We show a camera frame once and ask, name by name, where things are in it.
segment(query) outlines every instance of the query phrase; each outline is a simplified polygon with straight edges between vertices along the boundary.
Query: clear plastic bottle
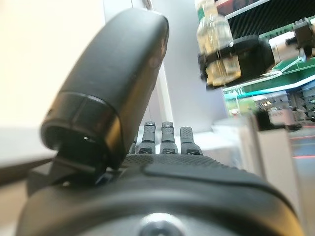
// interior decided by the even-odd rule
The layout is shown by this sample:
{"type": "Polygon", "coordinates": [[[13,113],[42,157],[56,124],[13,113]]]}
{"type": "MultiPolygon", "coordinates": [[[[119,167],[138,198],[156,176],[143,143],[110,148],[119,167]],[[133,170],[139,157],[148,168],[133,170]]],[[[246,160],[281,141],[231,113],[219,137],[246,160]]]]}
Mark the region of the clear plastic bottle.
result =
{"type": "MultiPolygon", "coordinates": [[[[195,0],[200,20],[197,41],[200,52],[210,54],[233,41],[228,21],[218,14],[215,0],[195,0]]],[[[211,63],[206,69],[208,85],[221,86],[241,76],[237,56],[211,63]]]]}

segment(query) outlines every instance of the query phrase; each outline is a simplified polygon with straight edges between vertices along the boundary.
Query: robotic hand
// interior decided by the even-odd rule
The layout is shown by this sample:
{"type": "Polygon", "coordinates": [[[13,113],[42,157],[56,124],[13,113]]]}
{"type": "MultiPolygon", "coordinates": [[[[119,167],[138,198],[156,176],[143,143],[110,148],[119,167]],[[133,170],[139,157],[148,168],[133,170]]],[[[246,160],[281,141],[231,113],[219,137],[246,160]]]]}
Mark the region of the robotic hand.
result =
{"type": "Polygon", "coordinates": [[[206,82],[208,77],[206,68],[215,61],[238,56],[241,68],[241,77],[238,79],[220,86],[207,82],[207,89],[229,87],[252,80],[286,59],[300,56],[305,61],[311,58],[312,49],[315,48],[313,25],[307,18],[304,18],[295,23],[293,30],[293,32],[284,33],[269,41],[255,35],[238,38],[212,54],[199,55],[201,79],[206,82]]]}
{"type": "Polygon", "coordinates": [[[171,122],[160,154],[153,122],[136,147],[168,32],[162,15],[130,9],[87,47],[42,124],[58,153],[28,176],[17,236],[303,235],[279,191],[203,156],[190,128],[181,129],[182,154],[171,122]]]}

